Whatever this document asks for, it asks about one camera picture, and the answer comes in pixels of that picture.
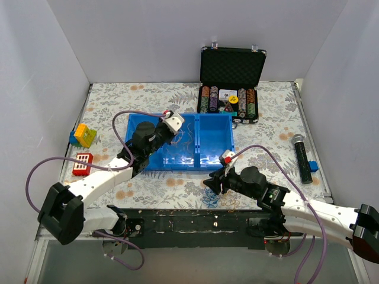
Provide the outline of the blue plastic divided bin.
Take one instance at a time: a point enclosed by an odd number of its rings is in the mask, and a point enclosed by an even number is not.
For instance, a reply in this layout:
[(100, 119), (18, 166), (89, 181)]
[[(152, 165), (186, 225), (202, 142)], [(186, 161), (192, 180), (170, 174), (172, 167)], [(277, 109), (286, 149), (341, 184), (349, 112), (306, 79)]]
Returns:
[(232, 118), (227, 114), (182, 114), (185, 122), (173, 145), (164, 145), (150, 157), (146, 171), (212, 172), (219, 157), (233, 151)]

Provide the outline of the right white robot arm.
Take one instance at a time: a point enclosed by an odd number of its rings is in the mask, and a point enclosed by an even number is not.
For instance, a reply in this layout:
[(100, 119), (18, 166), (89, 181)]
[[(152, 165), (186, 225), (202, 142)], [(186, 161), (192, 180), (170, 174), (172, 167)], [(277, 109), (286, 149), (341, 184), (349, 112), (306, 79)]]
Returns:
[(275, 235), (285, 231), (304, 233), (351, 249), (359, 257), (378, 263), (378, 211), (369, 205), (360, 208), (342, 207), (316, 201), (304, 201), (285, 187), (268, 182), (255, 166), (234, 169), (221, 168), (204, 181), (216, 195), (233, 190), (256, 200), (258, 207), (274, 215), (268, 228)]

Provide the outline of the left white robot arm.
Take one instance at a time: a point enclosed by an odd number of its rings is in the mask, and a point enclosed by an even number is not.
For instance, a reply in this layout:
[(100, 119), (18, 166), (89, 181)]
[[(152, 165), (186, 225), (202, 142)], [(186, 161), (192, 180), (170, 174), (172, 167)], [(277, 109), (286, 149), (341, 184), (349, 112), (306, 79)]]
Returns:
[(39, 223), (60, 244), (66, 245), (81, 233), (108, 231), (118, 237), (125, 233), (126, 215), (114, 205), (90, 209), (89, 206), (115, 186), (142, 172), (152, 154), (169, 144), (182, 127), (180, 115), (138, 124), (131, 140), (130, 151), (122, 150), (106, 166), (89, 176), (64, 186), (57, 182), (48, 191), (38, 215)]

